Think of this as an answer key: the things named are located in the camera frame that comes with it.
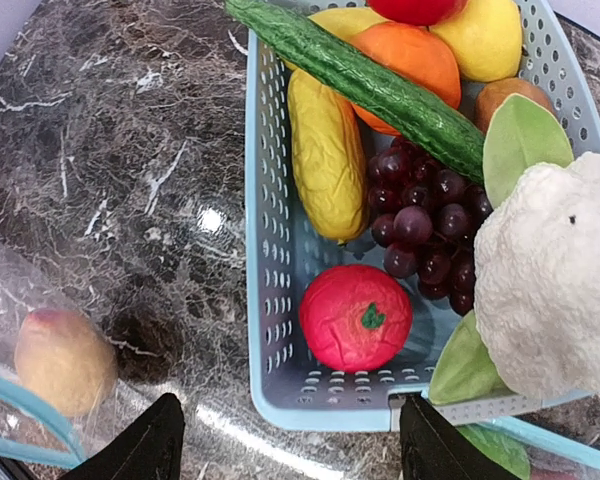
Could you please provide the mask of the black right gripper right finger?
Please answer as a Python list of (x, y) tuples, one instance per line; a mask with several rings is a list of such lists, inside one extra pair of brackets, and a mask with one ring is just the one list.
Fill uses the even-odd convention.
[(482, 454), (419, 394), (407, 395), (401, 408), (400, 446), (404, 479), (517, 479)]

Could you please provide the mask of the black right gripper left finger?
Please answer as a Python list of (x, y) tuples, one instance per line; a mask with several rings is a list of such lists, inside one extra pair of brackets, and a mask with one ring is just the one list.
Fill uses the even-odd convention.
[(64, 480), (179, 480), (185, 429), (181, 403), (163, 394), (107, 447)]

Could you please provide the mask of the clear zip bag blue zipper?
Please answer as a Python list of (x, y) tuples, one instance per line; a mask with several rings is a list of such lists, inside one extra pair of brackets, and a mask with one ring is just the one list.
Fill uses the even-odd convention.
[(519, 479), (600, 479), (600, 450), (523, 420), (500, 417), (457, 430)]

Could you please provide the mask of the red toy strawberry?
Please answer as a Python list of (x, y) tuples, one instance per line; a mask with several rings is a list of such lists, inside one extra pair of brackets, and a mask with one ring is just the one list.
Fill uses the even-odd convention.
[(298, 319), (317, 361), (355, 373), (376, 370), (397, 355), (410, 333), (413, 307), (403, 287), (384, 271), (341, 265), (311, 282)]

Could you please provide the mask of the yellow toy corn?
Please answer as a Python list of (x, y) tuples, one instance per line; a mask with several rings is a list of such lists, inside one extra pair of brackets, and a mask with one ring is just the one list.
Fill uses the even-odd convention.
[(366, 156), (349, 102), (308, 73), (291, 74), (287, 107), (292, 170), (310, 223), (346, 244), (367, 228)]

